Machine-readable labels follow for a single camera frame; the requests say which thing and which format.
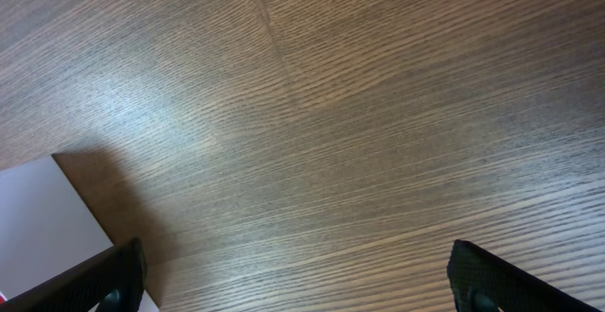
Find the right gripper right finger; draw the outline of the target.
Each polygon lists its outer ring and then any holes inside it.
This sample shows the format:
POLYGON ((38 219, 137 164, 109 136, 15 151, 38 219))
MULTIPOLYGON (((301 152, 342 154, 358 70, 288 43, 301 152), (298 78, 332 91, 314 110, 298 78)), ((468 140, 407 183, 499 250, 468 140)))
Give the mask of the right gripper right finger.
POLYGON ((447 277, 457 312, 599 312, 466 240, 454 242, 447 277))

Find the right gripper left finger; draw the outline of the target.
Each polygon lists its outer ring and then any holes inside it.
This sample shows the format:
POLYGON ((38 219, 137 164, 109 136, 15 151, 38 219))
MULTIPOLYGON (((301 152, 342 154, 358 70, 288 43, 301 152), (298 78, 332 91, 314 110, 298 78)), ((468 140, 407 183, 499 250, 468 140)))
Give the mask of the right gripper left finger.
POLYGON ((1 304, 1 312, 137 312, 147 262, 141 240, 112 246, 1 304))

